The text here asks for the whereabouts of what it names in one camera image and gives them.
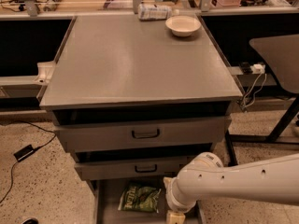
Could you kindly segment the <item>grey side table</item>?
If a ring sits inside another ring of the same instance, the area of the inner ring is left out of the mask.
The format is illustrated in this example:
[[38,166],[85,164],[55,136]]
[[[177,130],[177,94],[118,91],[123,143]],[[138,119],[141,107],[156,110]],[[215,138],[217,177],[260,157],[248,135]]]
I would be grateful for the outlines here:
[[252,38],[249,44],[271,68],[281,88],[295,95],[295,100],[268,135],[225,134],[230,166],[237,165],[233,143],[298,145],[299,139],[281,136],[299,112],[299,35],[279,35]]

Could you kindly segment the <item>grey middle drawer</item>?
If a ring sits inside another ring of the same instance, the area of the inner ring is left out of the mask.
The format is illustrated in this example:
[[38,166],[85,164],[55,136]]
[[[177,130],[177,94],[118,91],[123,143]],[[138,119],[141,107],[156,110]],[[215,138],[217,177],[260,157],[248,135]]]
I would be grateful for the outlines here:
[[105,180],[177,173],[195,155],[174,157],[97,161],[76,163],[75,170],[82,180]]

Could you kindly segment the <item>grey drawer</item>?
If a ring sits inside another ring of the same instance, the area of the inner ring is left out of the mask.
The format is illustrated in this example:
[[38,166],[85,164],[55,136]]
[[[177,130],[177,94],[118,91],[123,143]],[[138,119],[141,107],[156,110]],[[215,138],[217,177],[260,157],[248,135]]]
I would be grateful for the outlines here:
[[57,126],[65,151],[89,152],[218,143],[231,118],[211,117]]
[[98,180],[94,224],[207,224],[199,203],[187,214],[172,213],[161,176]]
[[76,163],[75,170],[82,180],[105,180],[177,173],[195,155],[174,157],[97,161]]

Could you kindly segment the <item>black power adapter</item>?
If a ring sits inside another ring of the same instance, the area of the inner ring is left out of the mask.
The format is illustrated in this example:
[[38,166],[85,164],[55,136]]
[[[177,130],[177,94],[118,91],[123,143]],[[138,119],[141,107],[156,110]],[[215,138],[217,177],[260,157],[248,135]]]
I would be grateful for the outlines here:
[[14,154],[14,157],[16,158],[17,162],[21,162],[28,158],[30,155],[32,155],[35,152],[34,148],[31,145],[28,145],[26,147],[23,147],[19,151],[17,151]]

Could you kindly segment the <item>grey drawer cabinet counter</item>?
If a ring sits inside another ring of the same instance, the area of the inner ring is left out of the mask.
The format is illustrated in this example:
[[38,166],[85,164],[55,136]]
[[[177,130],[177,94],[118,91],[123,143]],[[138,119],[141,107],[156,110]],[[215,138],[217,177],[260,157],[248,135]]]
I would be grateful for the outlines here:
[[[75,20],[41,105],[56,129],[224,117],[239,96],[205,31],[178,38],[160,21],[104,14]],[[218,143],[66,152],[76,164],[197,156]]]

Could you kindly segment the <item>white bowl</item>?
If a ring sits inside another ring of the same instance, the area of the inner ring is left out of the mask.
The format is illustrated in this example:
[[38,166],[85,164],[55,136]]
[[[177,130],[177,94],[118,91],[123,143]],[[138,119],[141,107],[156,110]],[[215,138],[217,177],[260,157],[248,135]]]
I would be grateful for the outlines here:
[[190,16],[173,16],[165,22],[165,25],[178,37],[188,37],[201,27],[200,21]]

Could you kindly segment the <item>grey top drawer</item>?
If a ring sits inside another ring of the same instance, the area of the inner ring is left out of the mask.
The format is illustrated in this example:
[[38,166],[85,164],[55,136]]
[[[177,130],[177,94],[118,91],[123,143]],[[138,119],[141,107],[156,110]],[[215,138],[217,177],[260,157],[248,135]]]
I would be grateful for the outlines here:
[[211,117],[57,126],[65,151],[89,152],[218,143],[231,118]]

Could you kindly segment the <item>power strip with plugs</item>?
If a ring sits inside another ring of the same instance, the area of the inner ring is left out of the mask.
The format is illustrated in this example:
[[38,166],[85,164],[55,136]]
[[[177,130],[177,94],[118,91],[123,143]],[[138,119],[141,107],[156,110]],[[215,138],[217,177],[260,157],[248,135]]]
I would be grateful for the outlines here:
[[260,63],[249,64],[247,62],[243,62],[239,65],[239,68],[245,75],[264,73],[264,66]]

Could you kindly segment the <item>grey bottom drawer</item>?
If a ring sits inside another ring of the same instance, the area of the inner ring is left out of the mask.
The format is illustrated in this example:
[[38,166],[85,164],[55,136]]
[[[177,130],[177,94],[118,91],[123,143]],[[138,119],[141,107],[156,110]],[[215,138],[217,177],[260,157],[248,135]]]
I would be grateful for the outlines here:
[[187,214],[172,213],[161,176],[98,180],[94,224],[207,224],[199,203]]

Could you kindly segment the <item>black coiled tool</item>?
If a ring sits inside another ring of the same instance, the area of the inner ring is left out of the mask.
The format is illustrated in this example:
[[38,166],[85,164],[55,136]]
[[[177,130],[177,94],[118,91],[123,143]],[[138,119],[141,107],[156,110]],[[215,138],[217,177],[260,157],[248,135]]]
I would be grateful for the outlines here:
[[43,10],[48,12],[48,11],[55,11],[58,7],[58,5],[62,2],[63,0],[47,0],[45,6],[43,7]]

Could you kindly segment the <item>clear plastic water bottle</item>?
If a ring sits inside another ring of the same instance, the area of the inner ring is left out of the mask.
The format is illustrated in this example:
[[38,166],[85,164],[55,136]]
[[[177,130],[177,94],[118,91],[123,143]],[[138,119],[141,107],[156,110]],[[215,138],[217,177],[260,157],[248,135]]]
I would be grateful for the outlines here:
[[179,14],[179,11],[171,8],[170,6],[142,3],[137,8],[137,17],[141,21],[167,20],[177,14]]

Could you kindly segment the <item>green jalapeno chip bag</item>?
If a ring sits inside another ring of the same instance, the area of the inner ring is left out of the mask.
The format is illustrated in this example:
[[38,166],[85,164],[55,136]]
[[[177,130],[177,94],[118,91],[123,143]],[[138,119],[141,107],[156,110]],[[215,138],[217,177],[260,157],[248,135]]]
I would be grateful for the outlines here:
[[155,187],[130,183],[123,191],[118,209],[120,211],[158,212],[161,190]]

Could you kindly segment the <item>black shoe tip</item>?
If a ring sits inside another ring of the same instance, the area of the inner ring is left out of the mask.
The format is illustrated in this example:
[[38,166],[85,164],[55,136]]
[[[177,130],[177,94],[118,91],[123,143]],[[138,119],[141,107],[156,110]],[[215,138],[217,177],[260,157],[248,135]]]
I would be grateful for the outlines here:
[[39,221],[34,217],[29,217],[26,218],[21,224],[39,224]]

